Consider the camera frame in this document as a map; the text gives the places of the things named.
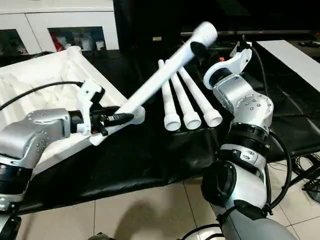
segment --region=white pipe fitting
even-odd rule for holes
[[[176,73],[174,73],[171,76],[171,81],[172,81],[176,96],[179,100],[181,110],[183,112],[183,121],[186,128],[190,130],[197,129],[201,125],[201,119],[198,113],[195,112],[194,108],[192,107],[191,102],[185,92],[185,89],[182,86],[179,80],[179,77]]]
[[[191,50],[191,42],[202,43],[209,47],[216,39],[218,33],[210,22],[201,23],[195,30],[193,35],[175,54],[170,57],[170,64],[158,69],[129,99],[122,105],[116,114],[133,113],[136,108],[144,104],[152,95],[154,95],[174,73],[187,64],[194,54]]]
[[[184,67],[179,69],[179,74],[203,112],[203,118],[206,124],[211,128],[218,126],[222,122],[220,113],[212,107],[208,99],[205,97]]]
[[[163,68],[165,62],[158,61],[159,69]],[[164,105],[164,127],[168,131],[176,131],[181,127],[180,117],[176,112],[175,102],[172,97],[169,80],[162,85],[162,97]]]

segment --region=white floor tile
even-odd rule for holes
[[[86,240],[93,235],[95,202],[21,216],[17,240]]]
[[[269,165],[271,188],[272,193],[277,196],[285,183],[287,168],[275,163],[272,163],[272,167]],[[282,210],[291,224],[320,216],[320,204],[313,201],[306,192],[302,191],[304,184],[305,182],[301,181],[290,187],[286,196],[280,203]]]
[[[272,219],[285,227],[290,225],[288,218],[286,217],[284,211],[281,209],[281,207],[279,205],[276,206],[272,210],[272,212],[273,212],[273,215],[272,216],[268,215],[268,217],[267,217],[268,219]]]
[[[293,225],[300,240],[319,240],[320,239],[320,217],[304,221]]]
[[[195,227],[182,183],[96,201],[95,233],[117,240],[176,240]]]
[[[292,226],[287,226],[286,229],[288,229],[289,232],[290,232],[297,240],[301,240],[301,239],[298,237],[296,231],[294,230],[294,228],[293,228]]]
[[[218,221],[214,211],[202,196],[201,179],[197,178],[186,180],[184,182],[184,186],[197,227],[207,224],[217,224]]]

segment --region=cabinet door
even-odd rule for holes
[[[41,48],[24,14],[0,14],[0,56],[40,52]]]
[[[119,49],[113,11],[46,12],[26,15],[43,51],[77,45],[82,50]]]

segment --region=black table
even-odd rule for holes
[[[292,156],[319,151],[320,110],[317,102],[320,93],[266,50],[257,48],[265,65],[270,97],[274,102],[272,129],[285,142]],[[158,49],[152,53],[142,50],[125,53],[99,51],[84,52],[83,55],[128,98],[158,69],[158,59],[165,59],[172,52],[172,49]],[[28,58],[30,56],[0,58],[0,66]],[[158,92],[144,104],[146,119],[143,124],[126,127],[101,145],[89,146],[38,174],[29,184],[21,214],[165,186],[201,175],[216,160],[216,153],[233,117],[204,87],[195,66],[195,61],[192,61],[186,69],[220,111],[223,117],[221,125],[210,128],[202,119],[201,127],[196,130],[187,130],[182,125],[177,132],[168,132],[163,123],[161,92]],[[262,83],[256,80],[261,79],[260,66],[254,59],[246,68],[245,78],[254,89],[263,93]],[[193,98],[190,99],[200,113]],[[267,161],[282,160],[281,149],[272,140],[270,145]]]

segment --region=white cylindrical object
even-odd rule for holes
[[[159,69],[163,68],[165,63],[163,60],[158,61]],[[176,131],[181,127],[180,117],[176,112],[175,102],[172,97],[169,81],[162,85],[162,97],[164,105],[164,127],[168,131]]]
[[[208,47],[217,39],[217,35],[217,30],[211,23],[203,22],[200,24],[189,40],[172,55],[169,59],[170,64],[166,63],[164,67],[158,69],[116,113],[132,113],[155,94],[167,79],[188,63],[194,56],[190,47],[191,42],[199,42]]]
[[[222,122],[222,116],[220,113],[210,104],[206,96],[202,93],[184,67],[179,69],[179,74],[203,112],[203,117],[206,124],[212,128],[218,126]]]
[[[183,112],[183,121],[187,129],[197,129],[201,125],[201,119],[198,113],[195,112],[194,108],[189,101],[189,98],[185,92],[184,87],[182,86],[178,75],[174,73],[171,77],[171,81],[176,93],[176,96],[179,100],[181,110]]]

